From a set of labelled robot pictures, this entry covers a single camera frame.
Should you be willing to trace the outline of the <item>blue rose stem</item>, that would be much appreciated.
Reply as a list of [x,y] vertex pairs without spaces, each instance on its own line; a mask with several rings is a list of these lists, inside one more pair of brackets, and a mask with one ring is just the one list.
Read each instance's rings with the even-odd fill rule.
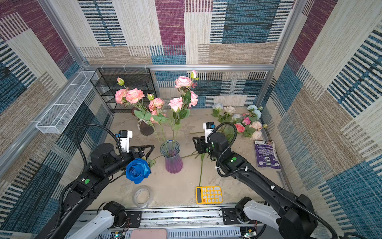
[[134,184],[140,184],[144,179],[148,178],[151,174],[151,168],[156,164],[156,159],[150,158],[150,163],[147,163],[141,158],[134,159],[126,166],[125,176]]

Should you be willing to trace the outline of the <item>dark red glass vase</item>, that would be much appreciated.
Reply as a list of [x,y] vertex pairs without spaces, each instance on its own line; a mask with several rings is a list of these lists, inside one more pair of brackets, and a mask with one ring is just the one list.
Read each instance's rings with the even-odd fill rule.
[[131,113],[137,118],[137,125],[138,125],[138,129],[139,129],[140,133],[144,136],[152,135],[154,133],[153,127],[148,125],[145,121],[143,121],[142,119],[139,119],[135,115],[135,111],[137,111],[137,110],[138,110],[138,108],[133,107],[131,110]]

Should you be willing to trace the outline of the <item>purple blue glass vase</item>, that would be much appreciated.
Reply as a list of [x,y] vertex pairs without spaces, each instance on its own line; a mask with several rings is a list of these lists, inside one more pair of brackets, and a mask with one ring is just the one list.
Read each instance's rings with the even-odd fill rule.
[[174,140],[167,140],[160,147],[160,152],[165,157],[165,168],[171,174],[177,174],[183,169],[180,151],[179,143]]

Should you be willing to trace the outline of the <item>pink rose stem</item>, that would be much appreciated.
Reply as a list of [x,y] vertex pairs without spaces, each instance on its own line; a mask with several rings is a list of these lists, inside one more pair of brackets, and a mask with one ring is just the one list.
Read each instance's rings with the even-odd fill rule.
[[150,120],[151,115],[148,112],[149,100],[147,95],[137,88],[129,89],[126,87],[122,78],[117,78],[117,84],[122,86],[122,89],[117,90],[115,93],[116,103],[125,108],[128,106],[138,108],[138,110],[135,111],[135,115],[149,125],[148,121]]
[[158,141],[164,143],[166,141],[163,128],[163,124],[166,122],[166,114],[163,112],[165,102],[160,98],[155,98],[153,94],[148,94],[147,98],[149,100],[148,112],[151,115],[149,125],[153,128]]
[[179,76],[175,80],[175,88],[181,96],[173,98],[169,102],[172,111],[172,142],[175,142],[176,140],[178,131],[181,128],[181,121],[189,117],[191,108],[198,104],[199,97],[193,91],[193,88],[197,86],[197,80],[199,80],[199,78],[195,70],[190,73],[190,76]]

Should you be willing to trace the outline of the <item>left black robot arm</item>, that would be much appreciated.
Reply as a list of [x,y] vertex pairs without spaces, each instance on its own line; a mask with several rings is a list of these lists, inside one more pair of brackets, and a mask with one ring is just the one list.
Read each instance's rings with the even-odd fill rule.
[[100,195],[102,190],[112,183],[110,179],[118,172],[124,172],[126,178],[135,184],[141,183],[151,174],[148,157],[154,150],[154,145],[131,146],[132,131],[120,130],[113,134],[106,127],[87,123],[80,126],[75,136],[86,127],[98,127],[106,131],[116,142],[102,143],[91,152],[91,160],[87,162],[79,139],[76,145],[83,158],[82,173],[64,187],[59,195],[59,206],[56,214],[37,235],[38,239],[63,239],[74,223],[87,207]]

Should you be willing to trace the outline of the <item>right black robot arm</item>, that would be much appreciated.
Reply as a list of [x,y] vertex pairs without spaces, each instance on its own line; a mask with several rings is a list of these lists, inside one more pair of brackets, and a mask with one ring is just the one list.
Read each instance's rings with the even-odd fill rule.
[[244,183],[267,202],[267,205],[258,206],[251,198],[244,197],[236,204],[238,220],[243,223],[260,221],[278,230],[284,239],[310,239],[321,223],[331,233],[331,237],[337,239],[335,230],[315,214],[308,197],[303,194],[296,196],[278,186],[247,159],[231,150],[234,141],[228,141],[223,133],[218,132],[224,125],[205,122],[205,136],[193,137],[193,142],[198,153],[207,153],[215,161],[220,177],[232,177]]

